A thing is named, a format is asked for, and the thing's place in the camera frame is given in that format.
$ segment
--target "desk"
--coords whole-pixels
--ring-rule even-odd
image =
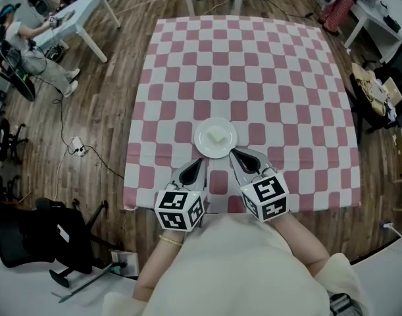
[[[367,3],[364,1],[358,0],[356,2],[356,5],[353,6],[351,9],[353,13],[357,13],[360,15],[359,17],[359,22],[357,23],[356,27],[350,34],[349,38],[347,41],[344,43],[344,47],[348,48],[350,47],[351,43],[354,41],[356,38],[357,34],[360,32],[361,28],[367,23],[371,22],[374,25],[378,27],[378,30],[382,30],[382,41],[383,40],[388,40],[388,37],[392,39],[392,43],[389,43],[387,41],[386,46],[378,46],[379,51],[382,54],[382,58],[380,59],[380,62],[387,62],[389,58],[398,50],[399,46],[402,44],[402,37],[398,33],[395,33],[388,25],[385,23],[383,20],[382,14],[379,13],[378,9],[370,7]],[[369,32],[369,34],[374,38],[375,36],[378,37],[378,34],[371,34],[372,32]]]
[[[293,211],[360,202],[345,88],[319,28],[250,16],[158,20],[132,114],[124,208],[153,208],[173,170],[202,157],[193,134],[232,122],[239,147],[284,174]],[[245,212],[229,157],[207,160],[209,213]]]
[[[62,39],[70,34],[78,34],[99,57],[99,59],[106,63],[107,58],[100,50],[97,44],[91,39],[89,34],[84,30],[84,24],[92,14],[92,12],[102,3],[107,10],[111,20],[116,24],[117,28],[120,27],[120,22],[117,20],[107,0],[77,0],[73,4],[67,6],[65,9],[57,13],[56,17],[62,17],[67,12],[75,11],[71,19],[66,21],[62,26],[53,30],[48,30],[41,35],[34,38],[37,45],[42,49],[47,49],[53,44],[53,36]]]

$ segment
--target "person in red pants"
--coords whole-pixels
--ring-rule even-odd
[[[347,17],[351,7],[357,0],[335,0],[324,9],[322,17],[318,20],[324,30],[332,35],[338,35],[338,26]]]

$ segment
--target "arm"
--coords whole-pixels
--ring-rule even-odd
[[[43,25],[36,29],[31,29],[31,28],[21,24],[18,29],[18,35],[21,35],[24,38],[32,39],[32,38],[44,33],[48,29],[50,29],[49,24]]]
[[[176,242],[183,242],[185,233],[165,230],[163,236]],[[136,282],[133,296],[135,300],[148,302],[158,281],[171,266],[179,251],[180,246],[159,241]]]
[[[291,248],[293,255],[314,277],[325,266],[330,255],[324,245],[293,215],[286,213],[270,221]]]

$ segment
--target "white desk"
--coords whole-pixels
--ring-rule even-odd
[[[107,14],[110,16],[111,20],[116,24],[117,28],[120,27],[120,22],[114,15],[107,0],[77,0],[73,4],[67,6],[65,9],[57,13],[56,17],[62,17],[69,11],[75,11],[72,18],[66,21],[62,26],[53,30],[48,30],[41,35],[35,37],[35,41],[38,46],[42,49],[46,49],[53,44],[53,35],[57,39],[63,39],[70,34],[78,34],[93,50],[93,52],[99,57],[99,59],[106,63],[107,58],[104,53],[100,50],[97,44],[91,39],[91,36],[84,30],[84,24],[92,14],[92,12],[102,3],[107,10]]]
[[[382,55],[380,62],[388,61],[402,44],[401,35],[395,33],[390,27],[388,27],[378,9],[371,8],[364,1],[358,0],[351,10],[355,15],[359,16],[359,22],[347,41],[344,43],[344,47],[348,48],[360,32],[361,28],[366,23],[371,23],[371,25],[369,25],[371,30],[368,29],[368,33],[374,40]]]

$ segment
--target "wooden floor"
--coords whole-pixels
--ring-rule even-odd
[[[101,63],[78,37],[67,41],[70,49],[62,63],[65,68],[78,66],[82,70],[77,91],[63,101],[64,139],[70,142],[73,136],[81,137],[121,175],[124,174],[139,74],[155,23],[158,18],[188,15],[184,0],[160,0],[138,6],[144,1],[149,0],[109,0],[122,23],[119,30],[107,19],[101,7],[88,21],[86,29],[109,58],[107,63]],[[225,0],[195,2],[195,12],[203,14],[222,2]],[[296,15],[304,15],[316,7],[316,0],[272,2]],[[230,3],[226,3],[212,13],[230,14],[230,7]],[[320,11],[310,19],[286,16],[268,1],[243,0],[241,13],[319,26],[316,20]],[[363,32],[353,42],[351,56],[347,54],[342,42],[355,25],[350,18],[343,24],[338,38],[325,34],[348,88],[351,61],[359,63],[364,53],[377,55]],[[122,241],[126,250],[138,252],[143,265],[153,251],[160,231],[153,213],[143,209],[123,210],[123,180],[109,172],[92,151],[83,158],[66,154],[56,182],[57,169],[65,151],[61,142],[60,106],[52,104],[59,94],[40,81],[36,82],[36,88],[38,96],[33,103],[17,92],[9,94],[5,109],[7,118],[12,125],[21,122],[28,125],[26,135],[30,143],[24,150],[24,164],[13,167],[8,161],[0,163],[0,174],[6,176],[5,181],[12,174],[21,175],[21,194],[32,191],[24,200],[25,207],[33,207],[35,199],[41,196],[54,199],[58,186],[57,199],[68,206],[72,198],[79,199],[87,220],[106,199],[109,210],[101,215],[93,232],[110,242]],[[392,138],[394,134],[397,145]],[[342,251],[354,260],[389,242],[394,235],[379,230],[380,220],[391,220],[402,230],[402,213],[395,214],[391,210],[402,203],[402,185],[391,183],[402,172],[402,145],[399,142],[401,133],[394,129],[363,135],[360,147],[361,207],[296,214],[331,253]],[[95,247],[95,255],[107,260],[105,251],[100,248]]]

